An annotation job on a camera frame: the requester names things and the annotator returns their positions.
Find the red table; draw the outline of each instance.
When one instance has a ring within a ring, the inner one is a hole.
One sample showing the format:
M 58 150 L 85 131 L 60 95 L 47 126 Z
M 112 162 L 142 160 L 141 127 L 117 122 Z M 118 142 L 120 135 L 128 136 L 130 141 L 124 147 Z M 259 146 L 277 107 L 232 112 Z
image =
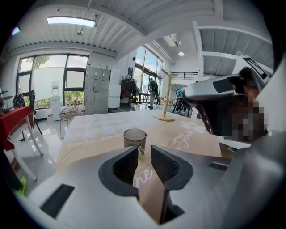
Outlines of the red table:
M 15 150 L 15 146 L 13 144 L 15 138 L 17 138 L 26 128 L 28 128 L 37 150 L 39 151 L 40 155 L 43 155 L 33 135 L 32 127 L 34 127 L 34 113 L 30 107 L 10 110 L 8 113 L 0 116 L 0 148 L 11 150 L 24 171 L 34 181 L 36 181 L 37 177 L 24 163 L 17 150 Z

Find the transparent brown cup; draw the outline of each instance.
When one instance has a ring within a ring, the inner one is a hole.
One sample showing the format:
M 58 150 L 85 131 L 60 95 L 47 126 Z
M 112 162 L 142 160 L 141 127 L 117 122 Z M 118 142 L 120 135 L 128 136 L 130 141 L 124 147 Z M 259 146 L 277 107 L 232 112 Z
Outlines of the transparent brown cup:
M 124 147 L 137 145 L 138 146 L 138 159 L 144 158 L 144 150 L 147 134 L 140 129 L 129 129 L 123 134 Z

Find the railing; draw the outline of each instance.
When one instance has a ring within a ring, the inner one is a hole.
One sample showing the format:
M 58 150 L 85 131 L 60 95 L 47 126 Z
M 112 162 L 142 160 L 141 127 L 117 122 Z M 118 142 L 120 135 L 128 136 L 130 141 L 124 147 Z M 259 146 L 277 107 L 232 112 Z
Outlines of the railing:
M 172 72 L 172 80 L 198 80 L 198 72 Z

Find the neon green sneaker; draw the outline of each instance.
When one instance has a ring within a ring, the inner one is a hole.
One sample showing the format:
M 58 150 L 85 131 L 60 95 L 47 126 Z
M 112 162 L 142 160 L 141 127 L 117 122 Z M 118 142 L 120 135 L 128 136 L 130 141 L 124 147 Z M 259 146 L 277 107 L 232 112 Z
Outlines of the neon green sneaker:
M 15 193 L 19 193 L 21 195 L 25 195 L 25 191 L 26 191 L 26 188 L 27 188 L 27 180 L 26 178 L 23 176 L 20 178 L 20 183 L 22 185 L 22 188 L 19 189 L 19 190 L 14 190 Z

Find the fluorescent light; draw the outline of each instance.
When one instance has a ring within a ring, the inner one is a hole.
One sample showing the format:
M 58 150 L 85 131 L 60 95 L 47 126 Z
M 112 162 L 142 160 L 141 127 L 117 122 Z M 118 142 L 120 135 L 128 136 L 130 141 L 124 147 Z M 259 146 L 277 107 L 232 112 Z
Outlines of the fluorescent light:
M 95 21 L 80 17 L 48 17 L 49 24 L 74 24 L 94 27 Z
M 15 34 L 19 33 L 20 29 L 18 27 L 15 27 L 12 31 L 12 36 L 14 36 Z

